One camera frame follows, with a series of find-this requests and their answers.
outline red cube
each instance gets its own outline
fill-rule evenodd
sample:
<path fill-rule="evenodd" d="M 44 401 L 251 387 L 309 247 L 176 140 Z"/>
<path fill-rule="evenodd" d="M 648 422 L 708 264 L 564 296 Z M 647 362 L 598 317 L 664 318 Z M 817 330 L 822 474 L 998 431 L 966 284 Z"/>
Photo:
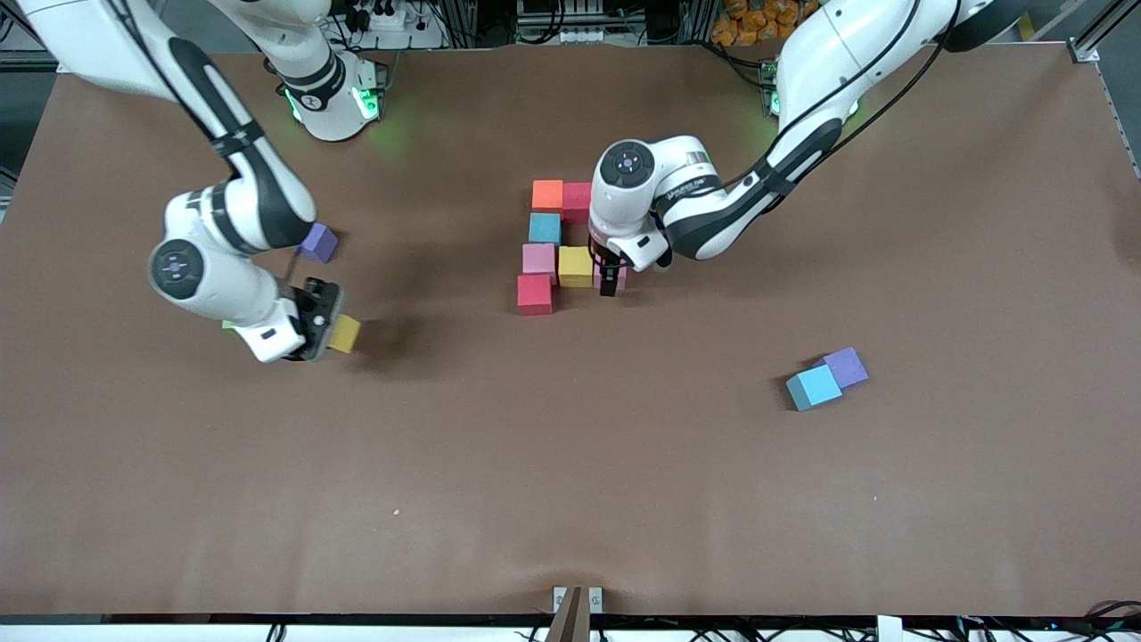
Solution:
<path fill-rule="evenodd" d="M 590 182 L 563 184 L 563 222 L 585 225 L 590 218 Z"/>
<path fill-rule="evenodd" d="M 555 312 L 555 298 L 551 291 L 551 277 L 548 274 L 519 274 L 516 278 L 516 303 L 519 314 L 534 316 Z"/>

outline table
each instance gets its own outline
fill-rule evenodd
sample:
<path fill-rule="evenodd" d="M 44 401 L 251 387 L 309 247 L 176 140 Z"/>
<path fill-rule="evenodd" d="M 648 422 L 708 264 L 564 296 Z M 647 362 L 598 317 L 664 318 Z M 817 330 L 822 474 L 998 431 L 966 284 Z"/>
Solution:
<path fill-rule="evenodd" d="M 917 68 L 864 100 L 866 119 Z M 534 178 L 623 137 L 722 176 L 774 124 L 694 49 L 408 54 L 386 120 L 290 120 L 361 355 L 256 363 L 157 296 L 172 105 L 60 78 L 0 229 L 0 610 L 1054 613 L 1141 593 L 1141 185 L 1060 44 L 942 57 L 726 254 L 512 307 Z M 288 252 L 261 257 L 282 269 Z M 856 347 L 871 382 L 795 413 Z"/>

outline cyan cube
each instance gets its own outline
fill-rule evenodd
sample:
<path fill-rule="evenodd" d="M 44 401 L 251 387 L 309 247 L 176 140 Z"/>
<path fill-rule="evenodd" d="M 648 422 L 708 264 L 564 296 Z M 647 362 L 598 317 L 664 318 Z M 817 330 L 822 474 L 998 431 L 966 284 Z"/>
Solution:
<path fill-rule="evenodd" d="M 836 380 L 836 385 L 841 390 L 867 381 L 867 371 L 864 369 L 864 365 L 860 363 L 859 356 L 856 355 L 855 348 L 845 348 L 840 352 L 833 352 L 814 364 L 812 368 L 818 366 L 827 366 L 832 371 L 832 376 Z"/>
<path fill-rule="evenodd" d="M 827 366 L 804 371 L 788 380 L 788 392 L 792 393 L 792 400 L 796 404 L 796 411 L 801 413 L 843 395 Z"/>
<path fill-rule="evenodd" d="M 529 243 L 555 243 L 561 241 L 563 227 L 561 217 L 557 213 L 533 212 L 531 214 L 531 230 L 527 233 Z"/>

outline black cable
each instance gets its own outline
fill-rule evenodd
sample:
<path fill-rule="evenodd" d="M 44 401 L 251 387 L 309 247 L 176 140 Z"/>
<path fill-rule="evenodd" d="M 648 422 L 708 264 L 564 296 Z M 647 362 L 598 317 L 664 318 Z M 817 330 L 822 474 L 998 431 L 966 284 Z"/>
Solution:
<path fill-rule="evenodd" d="M 16 26 L 16 21 L 9 18 L 7 14 L 0 11 L 0 27 L 3 27 L 5 23 L 8 24 L 8 29 L 7 31 L 3 32 L 3 35 L 0 35 L 0 42 L 7 40 L 8 35 L 11 33 L 13 27 Z"/>
<path fill-rule="evenodd" d="M 269 633 L 266 634 L 266 642 L 282 642 L 285 640 L 285 625 L 275 624 L 269 627 Z"/>
<path fill-rule="evenodd" d="M 439 23 L 440 30 L 442 31 L 443 30 L 447 30 L 448 35 L 452 36 L 452 39 L 451 39 L 451 48 L 452 49 L 458 49 L 458 47 L 455 46 L 455 42 L 458 40 L 460 41 L 460 44 L 462 47 L 467 47 L 469 44 L 468 41 L 469 41 L 469 39 L 471 39 L 471 36 L 469 36 L 463 31 L 460 31 L 459 33 L 456 33 L 456 31 L 452 29 L 452 25 L 448 24 L 447 21 L 444 19 L 444 15 L 439 13 L 439 8 L 436 7 L 435 2 L 428 2 L 428 7 L 431 8 L 432 15 L 436 16 L 436 22 Z"/>
<path fill-rule="evenodd" d="M 912 90 L 912 87 L 915 87 L 915 83 L 917 83 L 920 81 L 920 79 L 923 78 L 926 74 L 928 70 L 931 68 L 931 65 L 933 65 L 934 62 L 936 62 L 936 59 L 939 58 L 939 54 L 942 52 L 944 46 L 947 43 L 947 39 L 950 38 L 950 30 L 955 26 L 955 19 L 958 16 L 958 10 L 962 7 L 962 5 L 963 5 L 962 0 L 955 0 L 955 13 L 952 14 L 950 24 L 947 25 L 947 30 L 942 33 L 942 39 L 939 40 L 939 42 L 934 47 L 934 51 L 931 52 L 931 57 L 929 57 L 928 60 L 925 63 L 923 63 L 923 66 L 920 67 L 920 71 L 916 72 L 915 75 L 912 76 L 912 80 L 906 86 L 904 86 L 904 88 L 900 89 L 899 92 L 895 95 L 895 97 L 892 97 L 890 100 L 888 100 L 888 104 L 885 104 L 882 107 L 880 107 L 880 111 L 875 112 L 872 115 L 872 117 L 867 119 L 866 122 L 864 122 L 863 124 L 860 124 L 859 127 L 857 127 L 856 131 L 852 131 L 850 136 L 845 136 L 844 139 L 841 140 L 835 147 L 832 147 L 831 149 L 828 149 L 827 153 L 825 153 L 823 156 L 820 156 L 820 160 L 816 161 L 812 164 L 811 169 L 815 169 L 816 166 L 819 166 L 819 164 L 822 162 L 828 160 L 830 157 L 832 157 L 833 154 L 835 154 L 840 149 L 844 148 L 844 145 L 847 145 L 848 143 L 851 143 L 853 138 L 856 138 L 865 129 L 867 129 L 868 127 L 871 127 L 873 122 L 875 122 L 876 120 L 880 120 L 880 116 L 882 116 L 884 113 L 887 113 L 888 109 L 890 109 L 892 106 L 896 105 L 896 103 L 898 103 L 904 96 L 906 96 L 907 92 Z"/>
<path fill-rule="evenodd" d="M 558 18 L 558 25 L 555 24 L 556 17 Z M 543 32 L 536 40 L 527 40 L 526 38 L 519 35 L 518 25 L 516 26 L 516 39 L 525 44 L 545 44 L 550 42 L 563 31 L 563 25 L 565 24 L 567 17 L 567 6 L 566 0 L 558 0 L 557 5 L 551 8 L 551 24 L 547 26 L 547 31 Z"/>
<path fill-rule="evenodd" d="M 823 98 L 820 98 L 819 100 L 817 100 L 811 107 L 804 109 L 803 112 L 801 112 L 801 114 L 799 116 L 794 117 L 792 122 L 790 122 L 787 125 L 785 125 L 785 128 L 779 133 L 777 133 L 777 137 L 772 139 L 772 143 L 769 145 L 769 148 L 771 149 L 772 147 L 776 147 L 777 143 L 779 143 L 780 139 L 784 138 L 784 136 L 788 131 L 791 131 L 793 129 L 793 127 L 795 127 L 802 120 L 804 120 L 806 117 L 808 117 L 812 112 L 815 112 L 816 109 L 818 109 L 822 105 L 824 105 L 825 103 L 827 103 L 828 100 L 831 100 L 832 98 L 834 98 L 835 96 L 837 96 L 841 91 L 843 91 L 844 89 L 847 89 L 853 82 L 856 82 L 857 80 L 859 80 L 860 78 L 863 78 L 865 73 L 872 71 L 872 67 L 874 67 L 875 65 L 877 65 L 880 63 L 880 60 L 882 60 L 883 57 L 887 56 L 889 51 L 891 51 L 891 48 L 895 47 L 896 43 L 898 43 L 900 39 L 903 39 L 904 34 L 907 33 L 907 29 L 911 27 L 912 21 L 915 19 L 915 14 L 919 11 L 920 2 L 921 2 L 921 0 L 914 0 L 912 2 L 912 8 L 911 8 L 911 10 L 907 14 L 907 18 L 904 21 L 904 25 L 901 27 L 899 27 L 899 31 L 897 31 L 896 35 L 891 39 L 891 41 L 888 42 L 888 46 L 884 47 L 874 58 L 872 58 L 872 62 L 869 62 L 868 64 L 864 65 L 864 67 L 860 68 L 859 72 L 857 72 L 851 78 L 844 80 L 843 82 L 841 82 L 840 87 L 836 87 L 835 89 L 833 89 L 832 91 L 830 91 L 828 94 L 826 94 Z M 956 0 L 956 2 L 955 2 L 956 9 L 955 9 L 955 13 L 950 17 L 950 24 L 952 25 L 955 24 L 955 19 L 958 17 L 958 6 L 960 6 L 960 2 L 961 2 L 961 0 Z M 947 34 L 944 34 L 944 41 L 946 41 L 946 38 L 949 34 L 950 29 L 948 29 L 947 32 L 948 32 Z M 706 50 L 712 51 L 718 57 L 722 57 L 721 52 L 719 52 L 719 51 L 715 51 L 715 50 L 709 49 L 709 48 L 706 48 Z M 735 66 L 734 66 L 734 71 L 738 72 L 737 73 L 738 75 L 743 75 L 741 73 L 741 70 L 736 68 Z M 911 86 L 914 84 L 914 82 L 917 81 L 919 78 L 922 76 L 922 73 L 924 73 L 924 72 L 925 72 L 924 70 L 921 70 L 921 73 L 917 74 L 916 78 L 913 79 L 913 82 L 907 88 L 905 88 L 904 91 L 901 91 L 899 95 L 897 95 L 896 98 L 893 98 L 889 103 L 888 106 L 893 105 L 899 98 L 901 98 L 903 94 L 905 94 L 911 88 Z M 869 122 L 864 123 L 864 124 L 867 125 L 871 122 L 874 122 L 875 119 L 877 119 L 879 116 L 880 116 L 880 114 L 877 113 L 875 116 L 872 117 L 872 120 Z M 857 131 L 853 132 L 848 138 L 845 138 L 844 141 L 840 146 L 842 147 L 843 145 L 845 145 L 847 141 L 849 141 L 852 138 L 855 138 L 856 133 L 863 131 L 865 128 L 866 127 L 861 127 L 860 129 L 857 129 Z M 812 165 L 812 169 L 815 169 L 817 165 L 819 165 L 820 162 L 823 162 L 824 159 L 828 157 L 830 155 L 831 155 L 831 153 L 823 155 L 820 157 L 820 160 L 818 160 Z M 748 176 L 748 173 L 751 171 L 753 171 L 753 168 L 746 169 L 743 173 L 741 173 L 741 177 L 744 178 L 745 176 Z M 731 184 L 736 182 L 737 180 L 729 180 L 729 181 L 726 182 L 726 185 L 731 185 Z M 690 192 L 688 194 L 682 194 L 681 196 L 678 196 L 678 197 L 679 198 L 696 198 L 698 196 L 704 196 L 704 195 L 711 193 L 712 190 L 714 190 L 714 189 L 697 189 L 697 190 Z M 782 200 L 782 197 L 778 197 L 778 200 L 775 201 L 774 204 L 770 205 L 769 209 L 772 209 L 774 206 L 776 206 L 776 204 Z"/>
<path fill-rule="evenodd" d="M 1085 619 L 1086 620 L 1091 620 L 1091 619 L 1094 619 L 1094 618 L 1100 618 L 1100 617 L 1106 616 L 1108 613 L 1111 613 L 1111 612 L 1114 612 L 1114 611 L 1116 611 L 1118 609 L 1124 609 L 1125 607 L 1141 607 L 1141 602 L 1139 602 L 1136 600 L 1123 600 L 1123 601 L 1119 601 L 1119 602 L 1114 602 L 1114 603 L 1111 603 L 1111 604 L 1109 604 L 1107 607 L 1098 609 L 1097 611 L 1092 611 L 1092 612 L 1086 613 L 1085 615 Z"/>
<path fill-rule="evenodd" d="M 170 91 L 170 95 L 175 98 L 175 100 L 178 101 L 179 106 L 183 107 L 186 114 L 191 116 L 191 120 L 194 121 L 194 124 L 197 125 L 199 130 L 202 131 L 202 133 L 207 137 L 207 139 L 212 140 L 215 138 L 213 133 L 211 133 L 210 130 L 207 128 L 205 123 L 202 122 L 202 119 L 200 119 L 197 114 L 195 114 L 191 109 L 191 106 L 186 104 L 186 100 L 184 100 L 183 97 L 178 95 L 178 91 L 175 90 L 175 84 L 170 81 L 169 78 L 167 78 L 167 74 L 163 73 L 162 67 L 160 67 L 159 63 L 154 59 L 154 55 L 151 54 L 151 49 L 147 48 L 146 41 L 143 39 L 143 33 L 138 30 L 138 23 L 135 21 L 135 14 L 133 11 L 131 11 L 130 6 L 127 5 L 127 2 L 124 2 L 123 0 L 119 0 L 119 3 L 120 6 L 116 7 L 115 2 L 110 0 L 107 2 L 107 5 L 111 7 L 111 10 L 115 14 L 115 18 L 119 19 L 119 22 L 123 25 L 123 30 L 127 31 L 127 34 L 131 38 L 131 40 L 139 48 L 139 50 L 143 51 L 143 55 L 146 57 L 147 62 L 151 63 L 151 67 L 154 68 L 154 73 L 159 76 L 160 80 L 162 80 L 162 83 L 167 87 L 167 90 Z M 233 169 L 232 177 L 236 177 L 237 169 L 235 169 L 233 165 L 230 165 L 230 168 Z"/>
<path fill-rule="evenodd" d="M 1003 623 L 1000 621 L 998 618 L 992 616 L 990 619 L 995 620 L 995 624 L 997 624 L 1003 631 L 1009 631 L 1014 637 L 1018 637 L 1022 642 L 1034 642 L 1033 640 L 1030 640 L 1029 637 L 1027 637 L 1026 635 L 1023 635 L 1021 631 L 1019 631 L 1019 629 L 1017 629 L 1014 627 L 1008 627 L 1008 626 L 1003 625 Z"/>

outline block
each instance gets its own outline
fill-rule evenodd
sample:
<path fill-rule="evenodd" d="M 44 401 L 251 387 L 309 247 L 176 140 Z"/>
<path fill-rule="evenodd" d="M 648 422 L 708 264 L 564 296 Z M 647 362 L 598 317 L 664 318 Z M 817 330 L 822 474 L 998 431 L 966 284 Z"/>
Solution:
<path fill-rule="evenodd" d="M 551 284 L 557 285 L 559 273 L 555 268 L 555 254 L 557 250 L 555 243 L 524 243 L 523 244 L 523 273 L 524 274 L 547 274 L 551 277 Z"/>
<path fill-rule="evenodd" d="M 814 368 L 819 366 L 827 366 L 832 371 L 832 376 L 841 390 L 867 381 L 867 371 L 864 369 L 855 348 L 833 352 L 812 365 Z"/>
<path fill-rule="evenodd" d="M 547 274 L 519 274 L 515 282 L 519 314 L 537 316 L 555 312 L 551 278 Z"/>
<path fill-rule="evenodd" d="M 594 260 L 585 246 L 559 247 L 559 285 L 590 287 L 594 284 Z"/>
<path fill-rule="evenodd" d="M 602 268 L 594 262 L 594 289 L 602 286 Z M 618 268 L 618 291 L 626 289 L 626 268 Z"/>
<path fill-rule="evenodd" d="M 531 211 L 563 212 L 563 181 L 535 180 L 531 185 Z"/>
<path fill-rule="evenodd" d="M 590 218 L 590 182 L 563 184 L 563 222 L 585 225 Z"/>
<path fill-rule="evenodd" d="M 801 413 L 843 395 L 827 366 L 804 371 L 788 380 L 788 392 L 792 393 L 792 400 L 796 404 L 796 411 Z"/>
<path fill-rule="evenodd" d="M 329 339 L 329 348 L 348 355 L 353 352 L 356 336 L 361 334 L 361 323 L 356 318 L 339 314 L 333 325 L 333 335 Z"/>
<path fill-rule="evenodd" d="M 531 243 L 559 244 L 563 241 L 563 227 L 559 214 L 542 211 L 532 212 L 527 241 Z"/>
<path fill-rule="evenodd" d="M 309 235 L 301 241 L 298 253 L 302 258 L 329 262 L 333 258 L 333 250 L 337 249 L 337 234 L 322 222 L 314 222 L 309 228 Z"/>

